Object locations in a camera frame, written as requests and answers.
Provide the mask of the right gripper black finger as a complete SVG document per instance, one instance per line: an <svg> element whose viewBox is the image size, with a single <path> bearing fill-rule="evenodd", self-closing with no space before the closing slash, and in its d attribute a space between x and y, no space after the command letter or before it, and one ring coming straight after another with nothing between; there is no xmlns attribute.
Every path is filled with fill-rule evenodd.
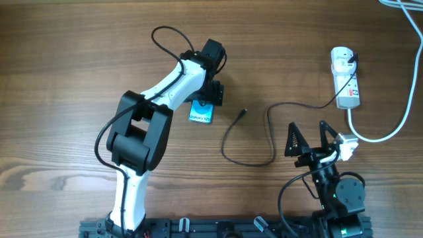
<svg viewBox="0 0 423 238"><path fill-rule="evenodd" d="M297 124L291 122L288 126L288 137L284 155L286 157L300 156L310 152L310 147L299 131Z"/></svg>
<svg viewBox="0 0 423 238"><path fill-rule="evenodd" d="M329 142L327 138L327 133L329 133L333 138L336 138L338 133L329 126L329 124L321 120L319 122L319 129L320 129L320 138L321 138L321 147L325 150L329 149Z"/></svg>

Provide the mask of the Galaxy S25 smartphone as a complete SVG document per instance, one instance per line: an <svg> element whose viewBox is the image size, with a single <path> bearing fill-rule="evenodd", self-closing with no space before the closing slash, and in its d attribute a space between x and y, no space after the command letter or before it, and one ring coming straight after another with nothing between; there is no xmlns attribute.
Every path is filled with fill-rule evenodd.
<svg viewBox="0 0 423 238"><path fill-rule="evenodd" d="M191 122L211 124L213 119L213 111L213 104L193 100L188 119Z"/></svg>

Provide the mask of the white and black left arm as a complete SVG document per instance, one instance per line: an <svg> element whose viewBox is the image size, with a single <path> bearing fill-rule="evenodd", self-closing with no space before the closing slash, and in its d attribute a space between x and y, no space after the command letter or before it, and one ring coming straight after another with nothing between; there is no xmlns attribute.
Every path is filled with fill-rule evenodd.
<svg viewBox="0 0 423 238"><path fill-rule="evenodd" d="M221 106L224 87L214 77L226 59L223 45L209 39L202 50L177 56L175 68L152 88L122 95L106 141L118 168L108 219L126 235L139 231L145 219L149 175L165 154L174 111L185 102Z"/></svg>

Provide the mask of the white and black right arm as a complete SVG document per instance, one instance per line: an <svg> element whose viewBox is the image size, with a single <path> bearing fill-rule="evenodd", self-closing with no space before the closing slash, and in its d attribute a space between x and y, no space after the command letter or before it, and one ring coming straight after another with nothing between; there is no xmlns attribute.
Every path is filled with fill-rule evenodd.
<svg viewBox="0 0 423 238"><path fill-rule="evenodd" d="M295 122L288 126L284 155L297 157L296 167L308 167L309 171L289 180L278 195L278 212L282 224L293 237L362 237L365 233L359 214L365 211L365 180L357 173L339 173L338 161L351 158L358 146L353 134L342 134L332 129L324 120L319 122L321 145L311 148ZM311 176L321 209L300 227L288 222L282 209L282 195L291 184Z"/></svg>

